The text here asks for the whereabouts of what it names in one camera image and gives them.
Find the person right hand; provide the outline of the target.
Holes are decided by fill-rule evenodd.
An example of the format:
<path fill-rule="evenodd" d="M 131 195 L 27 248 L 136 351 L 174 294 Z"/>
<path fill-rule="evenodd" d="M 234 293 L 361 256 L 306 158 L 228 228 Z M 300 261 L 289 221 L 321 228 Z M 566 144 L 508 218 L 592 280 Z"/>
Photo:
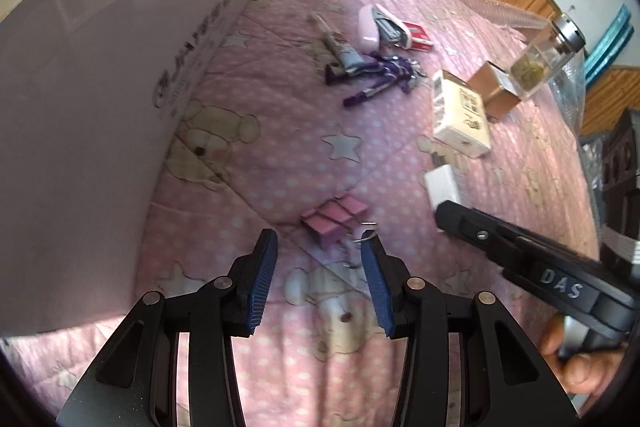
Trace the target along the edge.
<path fill-rule="evenodd" d="M 562 360 L 560 348 L 563 340 L 563 317 L 560 314 L 554 314 L 538 343 L 539 352 L 567 393 L 599 398 L 612 383 L 626 349 L 578 352 Z"/>

